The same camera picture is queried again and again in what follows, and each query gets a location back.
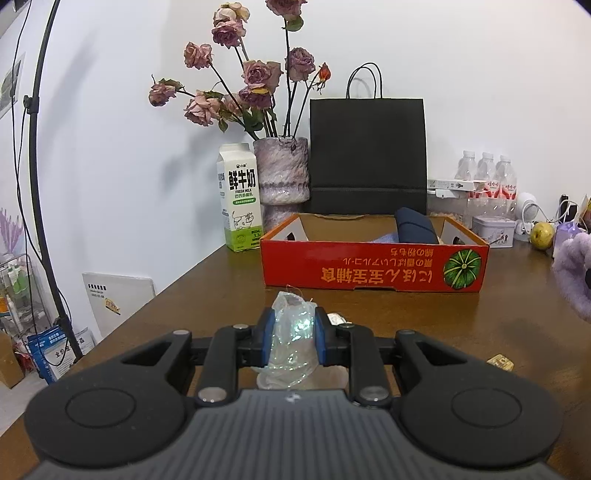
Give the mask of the iridescent plastic cup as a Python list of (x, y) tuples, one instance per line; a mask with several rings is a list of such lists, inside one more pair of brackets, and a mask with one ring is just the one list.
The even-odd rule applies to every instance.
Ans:
[(256, 368), (256, 385), (263, 390), (308, 390), (318, 368), (315, 350), (315, 302), (280, 291), (271, 305), (274, 313), (270, 359)]

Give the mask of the navy blue pouch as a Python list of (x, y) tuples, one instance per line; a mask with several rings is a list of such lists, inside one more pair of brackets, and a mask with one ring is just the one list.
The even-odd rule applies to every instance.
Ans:
[(394, 214), (394, 220), (396, 220), (400, 243), (433, 245), (439, 243), (431, 220), (424, 214), (402, 207)]

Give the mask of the small gold label box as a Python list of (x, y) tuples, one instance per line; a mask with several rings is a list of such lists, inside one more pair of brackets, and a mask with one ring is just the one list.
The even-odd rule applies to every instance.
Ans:
[(513, 371), (515, 368), (514, 362), (503, 354), (497, 354), (489, 358), (487, 363), (509, 372)]

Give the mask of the lilac fluffy towel roll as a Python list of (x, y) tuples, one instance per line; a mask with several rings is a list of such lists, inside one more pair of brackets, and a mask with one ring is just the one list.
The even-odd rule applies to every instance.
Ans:
[(581, 233), (566, 240), (554, 257), (552, 271), (566, 301), (590, 322), (590, 235)]

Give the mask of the white cloth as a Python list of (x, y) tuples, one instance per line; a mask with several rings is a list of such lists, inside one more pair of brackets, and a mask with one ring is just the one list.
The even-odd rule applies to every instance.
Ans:
[(338, 325), (342, 325), (342, 324), (346, 324), (346, 319), (342, 317), (342, 315), (339, 315), (338, 313), (329, 313), (328, 314), (328, 318), (329, 318), (329, 322), (331, 322), (332, 325), (338, 326)]

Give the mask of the purple knit cloth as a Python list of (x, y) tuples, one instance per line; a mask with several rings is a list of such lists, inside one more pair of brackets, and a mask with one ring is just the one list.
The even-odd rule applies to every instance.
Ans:
[(399, 235), (397, 232), (392, 232), (388, 234), (384, 234), (383, 236), (372, 240), (372, 243), (380, 243), (380, 244), (394, 244), (398, 243)]

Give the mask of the red cardboard pumpkin box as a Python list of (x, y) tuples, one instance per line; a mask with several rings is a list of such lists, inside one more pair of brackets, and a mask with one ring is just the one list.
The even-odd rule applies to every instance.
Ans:
[(393, 216), (294, 214), (260, 239), (266, 285), (301, 289), (382, 289), (474, 293), (490, 246), (456, 220), (430, 218), (434, 244), (386, 241)]

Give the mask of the white green milk carton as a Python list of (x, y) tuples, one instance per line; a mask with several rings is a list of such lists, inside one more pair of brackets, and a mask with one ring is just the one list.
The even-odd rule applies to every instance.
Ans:
[(249, 144), (221, 145), (216, 169), (225, 245), (234, 252), (259, 248), (263, 216), (256, 156)]

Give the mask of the pink marbled vase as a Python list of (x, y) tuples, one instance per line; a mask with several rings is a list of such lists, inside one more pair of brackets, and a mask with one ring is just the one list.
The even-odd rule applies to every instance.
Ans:
[(308, 140), (304, 137), (263, 138), (253, 143), (259, 174), (263, 229), (269, 232), (310, 199)]

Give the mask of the black paper shopping bag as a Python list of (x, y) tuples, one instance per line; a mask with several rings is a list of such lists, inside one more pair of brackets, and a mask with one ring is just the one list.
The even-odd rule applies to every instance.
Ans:
[(382, 71), (372, 98), (310, 102), (310, 199), (305, 210), (321, 215), (393, 215), (402, 207), (427, 212), (427, 139), (424, 101), (384, 96)]

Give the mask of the clear container with grains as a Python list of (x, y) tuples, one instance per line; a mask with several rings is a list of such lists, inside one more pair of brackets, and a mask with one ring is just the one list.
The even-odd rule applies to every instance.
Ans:
[(469, 198), (464, 192), (429, 190), (427, 212), (429, 215), (453, 217), (466, 227), (472, 226), (472, 215), (469, 213)]

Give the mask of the white red flat carton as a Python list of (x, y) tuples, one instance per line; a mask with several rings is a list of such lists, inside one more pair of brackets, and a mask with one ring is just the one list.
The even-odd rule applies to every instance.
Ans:
[(486, 182), (483, 180), (445, 180), (445, 179), (429, 179), (427, 187), (431, 190), (450, 190), (460, 192), (475, 192), (482, 190)]

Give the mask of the small printed tin box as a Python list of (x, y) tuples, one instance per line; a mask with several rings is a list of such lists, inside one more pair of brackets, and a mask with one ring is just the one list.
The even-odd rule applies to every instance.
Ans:
[(514, 244), (516, 221), (500, 216), (475, 216), (472, 231), (491, 248), (512, 248)]

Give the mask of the left clear water bottle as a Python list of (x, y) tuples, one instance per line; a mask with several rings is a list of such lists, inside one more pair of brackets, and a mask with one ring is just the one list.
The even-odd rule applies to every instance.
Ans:
[(474, 151), (465, 150), (458, 162), (455, 175), (456, 180), (472, 181), (477, 171), (476, 154)]

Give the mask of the clear water bottle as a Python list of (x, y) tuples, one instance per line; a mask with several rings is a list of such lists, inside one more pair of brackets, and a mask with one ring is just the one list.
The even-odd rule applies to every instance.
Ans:
[(458, 162), (455, 175), (456, 180), (472, 181), (477, 171), (476, 154), (474, 151), (465, 150)]
[(478, 162), (477, 171), (474, 181), (477, 183), (477, 190), (475, 195), (477, 198), (485, 198), (491, 196), (491, 182), (495, 173), (494, 155), (489, 152), (482, 154), (481, 160)]
[(493, 178), (496, 199), (513, 201), (517, 197), (517, 175), (508, 156), (501, 155)]

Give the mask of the blue white package on floor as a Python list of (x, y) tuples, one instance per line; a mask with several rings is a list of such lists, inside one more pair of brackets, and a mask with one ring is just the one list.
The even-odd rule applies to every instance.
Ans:
[(58, 326), (27, 336), (26, 346), (40, 376), (48, 384), (59, 380), (76, 361), (70, 342)]

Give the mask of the middle clear water bottle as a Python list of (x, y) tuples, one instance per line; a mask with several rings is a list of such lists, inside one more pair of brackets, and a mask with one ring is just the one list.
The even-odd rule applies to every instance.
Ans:
[(481, 160), (478, 162), (477, 171), (474, 181), (477, 183), (477, 190), (475, 195), (477, 198), (485, 198), (491, 196), (491, 182), (495, 173), (494, 155), (489, 152), (482, 154)]

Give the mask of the dried pink rose bouquet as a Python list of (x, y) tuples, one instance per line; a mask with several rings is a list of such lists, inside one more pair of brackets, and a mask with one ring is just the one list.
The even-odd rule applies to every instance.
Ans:
[[(189, 70), (211, 71), (215, 83), (209, 89), (191, 91), (172, 78), (153, 78), (147, 100), (154, 108), (184, 97), (183, 116), (202, 127), (217, 126), (222, 132), (231, 124), (242, 127), (254, 141), (263, 138), (297, 137), (311, 92), (321, 92), (332, 77), (327, 63), (294, 46), (290, 36), (304, 27), (304, 1), (267, 1), (266, 8), (281, 19), (284, 58), (260, 60), (249, 56), (245, 46), (250, 11), (242, 2), (226, 1), (212, 14), (211, 42), (189, 42), (183, 48), (183, 64)], [(214, 47), (235, 52), (242, 83), (232, 89), (219, 72)]]

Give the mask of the white small desk fan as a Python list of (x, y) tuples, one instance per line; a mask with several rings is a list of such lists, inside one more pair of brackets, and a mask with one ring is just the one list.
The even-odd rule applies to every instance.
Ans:
[(514, 239), (528, 242), (535, 220), (540, 213), (536, 197), (527, 192), (519, 193), (516, 198), (514, 213), (516, 217)]

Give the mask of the right clear water bottle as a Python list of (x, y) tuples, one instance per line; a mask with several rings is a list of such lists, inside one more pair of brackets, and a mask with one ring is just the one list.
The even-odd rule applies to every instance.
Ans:
[(496, 199), (513, 201), (517, 197), (517, 175), (508, 156), (501, 155), (493, 178)]

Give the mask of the yellow green apple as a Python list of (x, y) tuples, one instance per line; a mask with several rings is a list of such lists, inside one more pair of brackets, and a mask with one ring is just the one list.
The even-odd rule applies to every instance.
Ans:
[(537, 222), (530, 233), (531, 245), (539, 251), (547, 251), (554, 242), (555, 229), (549, 222)]

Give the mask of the purple white gift bag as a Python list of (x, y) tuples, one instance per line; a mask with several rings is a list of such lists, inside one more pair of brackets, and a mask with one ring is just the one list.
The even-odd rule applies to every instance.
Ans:
[(556, 255), (560, 251), (562, 245), (567, 240), (576, 237), (580, 233), (581, 229), (575, 221), (559, 224), (554, 237), (553, 255)]

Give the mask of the black light stand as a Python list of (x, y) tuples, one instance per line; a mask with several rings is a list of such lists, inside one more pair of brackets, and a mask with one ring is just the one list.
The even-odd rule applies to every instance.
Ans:
[(53, 25), (57, 16), (57, 11), (61, 1), (54, 0), (49, 11), (47, 23), (41, 39), (39, 54), (37, 58), (35, 74), (33, 79), (32, 94), (25, 101), (26, 112), (29, 115), (29, 138), (28, 138), (28, 167), (29, 167), (29, 186), (32, 202), (32, 212), (34, 218), (35, 235), (38, 242), (40, 262), (45, 272), (49, 291), (57, 311), (57, 324), (66, 336), (71, 350), (74, 354), (74, 362), (77, 362), (83, 357), (83, 353), (77, 342), (73, 331), (70, 316), (67, 312), (66, 305), (57, 285), (57, 280), (51, 263), (47, 239), (45, 234), (41, 193), (39, 181), (39, 166), (38, 166), (38, 127), (39, 127), (39, 111), (40, 111), (40, 90), (43, 75), (43, 68), (45, 58), (49, 45), (49, 40)]

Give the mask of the white board against wall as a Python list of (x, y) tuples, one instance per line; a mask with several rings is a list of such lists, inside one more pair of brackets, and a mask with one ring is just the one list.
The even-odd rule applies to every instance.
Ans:
[(148, 277), (84, 272), (82, 279), (102, 339), (155, 297)]

